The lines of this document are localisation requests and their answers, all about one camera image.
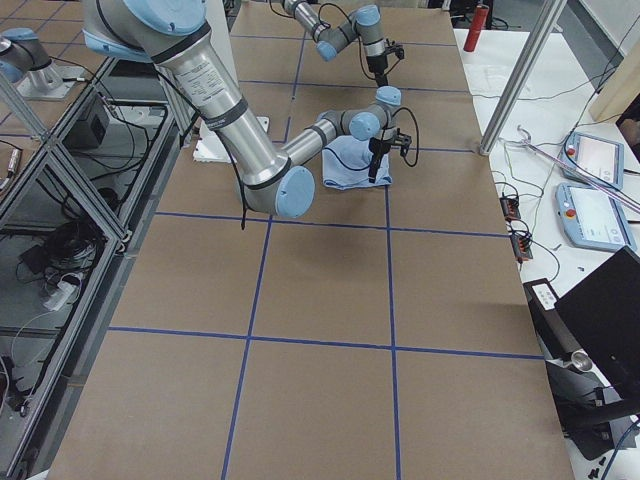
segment blue joint cap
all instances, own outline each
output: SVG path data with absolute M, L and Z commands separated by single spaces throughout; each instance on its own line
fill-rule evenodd
M 402 92 L 396 87 L 380 87 L 376 91 L 376 100 L 393 107 L 399 107 L 402 104 Z
M 11 83 L 19 82 L 24 75 L 22 70 L 2 60 L 0 60 L 0 72 L 4 73 L 5 77 L 7 77 Z
M 30 28 L 10 28 L 6 32 L 2 32 L 2 35 L 11 41 L 19 40 L 37 40 L 38 36 Z
M 338 51 L 329 42 L 321 40 L 316 45 L 316 50 L 325 62 L 330 62 L 338 56 Z
M 375 5 L 365 5 L 356 10 L 356 22 L 363 27 L 371 27 L 380 21 L 380 10 Z
M 380 131 L 380 120 L 371 112 L 360 112 L 349 122 L 349 133 L 357 140 L 369 140 Z
M 129 60 L 131 62 L 151 63 L 151 58 L 145 52 L 134 50 L 126 45 L 112 42 L 106 38 L 100 38 L 92 33 L 83 30 L 84 43 L 87 48 L 93 50 L 100 55 L 118 58 L 120 60 Z
M 184 36 L 205 22 L 205 4 L 199 0 L 122 0 L 147 27 L 166 35 Z
M 278 186 L 276 213 L 281 217 L 299 217 L 309 210 L 315 190 L 313 174 L 304 167 L 293 167 Z

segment red fire extinguisher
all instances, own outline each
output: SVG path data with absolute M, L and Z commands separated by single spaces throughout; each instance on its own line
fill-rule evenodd
M 473 52 L 476 49 L 476 44 L 480 38 L 480 32 L 484 28 L 484 24 L 487 21 L 487 15 L 489 15 L 489 7 L 487 5 L 478 5 L 476 12 L 473 15 L 473 21 L 471 27 L 469 27 L 469 33 L 467 34 L 467 40 L 464 42 L 464 51 Z

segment black monitor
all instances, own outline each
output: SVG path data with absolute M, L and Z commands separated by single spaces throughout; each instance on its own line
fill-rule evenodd
M 556 310 L 620 397 L 640 398 L 640 257 L 618 250 Z

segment light blue towel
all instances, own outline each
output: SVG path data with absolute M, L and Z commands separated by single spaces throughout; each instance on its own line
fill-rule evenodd
M 327 148 L 333 150 L 340 157 L 342 163 L 358 171 L 345 168 L 336 155 Z M 350 135 L 336 138 L 322 150 L 322 183 L 325 187 L 337 188 L 338 190 L 390 185 L 392 179 L 389 174 L 389 155 L 382 157 L 376 182 L 369 183 L 369 164 L 372 156 L 367 140 L 356 140 Z

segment white table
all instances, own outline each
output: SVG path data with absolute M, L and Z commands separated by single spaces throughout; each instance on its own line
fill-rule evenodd
M 455 34 L 471 92 L 474 95 L 487 97 L 500 95 L 528 34 L 524 32 L 483 31 L 476 50 L 472 53 L 462 50 L 467 30 L 456 30 Z M 552 96 L 573 89 L 587 80 L 587 76 L 563 36 L 554 33 L 550 36 L 540 55 L 520 98 Z M 534 144 L 560 142 L 578 120 L 580 112 L 593 91 L 593 86 L 588 82 L 577 90 L 554 99 L 520 100 L 516 103 L 507 120 L 501 136 L 508 140 L 520 140 L 522 137 L 518 134 L 517 127 L 522 125 L 531 134 Z M 497 98 L 474 97 L 478 123 L 483 131 L 497 103 Z M 593 119 L 587 110 L 581 123 L 591 122 Z M 615 123 L 585 125 L 579 127 L 577 131 L 623 143 L 625 145 L 625 168 L 640 171 L 640 166 L 631 149 L 624 142 Z M 560 151 L 560 146 L 548 145 L 542 148 L 554 156 Z M 502 176 L 504 174 L 506 181 L 513 184 L 520 194 L 539 194 L 539 189 L 518 182 L 514 176 L 542 186 L 549 176 L 551 162 L 532 152 L 512 147 L 509 147 L 509 157 L 513 175 L 509 170 L 503 144 L 502 142 L 497 143 L 490 155 L 492 169 L 495 172 L 501 172 L 494 173 L 495 180 L 497 182 L 504 181 Z M 523 220 L 531 228 L 534 227 L 534 224 L 536 225 L 534 240 L 552 249 L 560 261 L 560 273 L 553 282 L 553 287 L 560 296 L 587 277 L 612 255 L 607 252 L 575 248 L 569 243 L 563 233 L 555 202 L 556 187 L 565 181 L 567 180 L 559 169 L 555 168 L 549 177 L 540 202 L 537 222 L 535 222 L 535 210 L 538 200 L 529 196 L 520 199 L 520 212 Z M 500 193 L 502 185 L 498 185 L 497 189 Z M 640 198 L 640 177 L 625 175 L 623 191 L 633 198 Z M 505 193 L 512 193 L 512 190 L 506 187 Z M 626 209 L 625 214 L 630 220 L 639 218 L 638 215 Z M 640 241 L 638 225 L 632 225 L 632 232 L 636 241 Z M 523 264 L 522 281 L 553 277 L 556 263 L 550 254 L 536 245 L 532 246 L 532 252 L 534 259 Z M 585 460 L 573 442 L 567 441 L 567 449 L 576 479 L 586 478 L 591 469 L 596 467 L 600 468 L 600 475 L 602 475 L 603 468 L 597 464 L 597 460 L 593 462 Z M 609 480 L 637 478 L 638 472 L 640 472 L 640 449 L 624 450 L 618 454 L 607 478 Z

